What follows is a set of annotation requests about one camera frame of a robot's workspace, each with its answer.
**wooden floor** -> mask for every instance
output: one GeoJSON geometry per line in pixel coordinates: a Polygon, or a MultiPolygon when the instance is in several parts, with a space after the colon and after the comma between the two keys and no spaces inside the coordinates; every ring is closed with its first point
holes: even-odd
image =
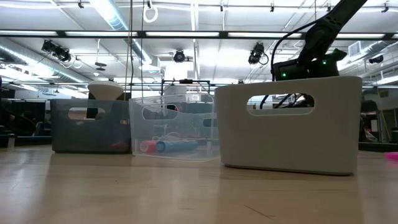
{"type": "Polygon", "coordinates": [[[396,224],[398,162],[330,177],[23,147],[0,152],[0,223],[396,224]]]}

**clear plastic bin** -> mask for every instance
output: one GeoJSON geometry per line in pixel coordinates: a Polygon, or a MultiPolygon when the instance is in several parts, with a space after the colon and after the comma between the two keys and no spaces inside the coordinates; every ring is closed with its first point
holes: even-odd
{"type": "Polygon", "coordinates": [[[219,156],[213,96],[202,93],[129,100],[136,156],[209,161],[219,156]]]}
{"type": "Polygon", "coordinates": [[[51,100],[55,152],[131,153],[129,103],[108,100],[51,100]]]}

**blue cylinder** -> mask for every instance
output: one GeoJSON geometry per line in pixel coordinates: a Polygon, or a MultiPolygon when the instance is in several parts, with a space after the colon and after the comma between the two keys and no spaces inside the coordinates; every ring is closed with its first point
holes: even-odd
{"type": "Polygon", "coordinates": [[[176,152],[194,150],[198,146],[197,141],[158,141],[155,148],[157,152],[176,152]]]}

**storage bin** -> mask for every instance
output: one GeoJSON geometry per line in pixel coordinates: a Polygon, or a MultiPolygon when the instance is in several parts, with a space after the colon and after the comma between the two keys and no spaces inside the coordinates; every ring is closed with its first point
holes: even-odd
{"type": "Polygon", "coordinates": [[[216,89],[226,166],[348,175],[356,170],[362,79],[312,78],[216,89]],[[248,110],[258,95],[306,93],[313,108],[248,110]]]}
{"type": "Polygon", "coordinates": [[[129,100],[134,155],[209,161],[219,156],[214,99],[194,93],[129,100]]]}
{"type": "Polygon", "coordinates": [[[131,153],[128,101],[51,100],[55,152],[131,153]]]}

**white lamp shade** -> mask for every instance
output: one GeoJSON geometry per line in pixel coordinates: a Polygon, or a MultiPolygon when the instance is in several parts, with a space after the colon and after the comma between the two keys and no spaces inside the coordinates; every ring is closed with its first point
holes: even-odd
{"type": "Polygon", "coordinates": [[[96,100],[115,100],[123,93],[123,87],[110,81],[93,81],[88,84],[88,90],[96,100]]]}

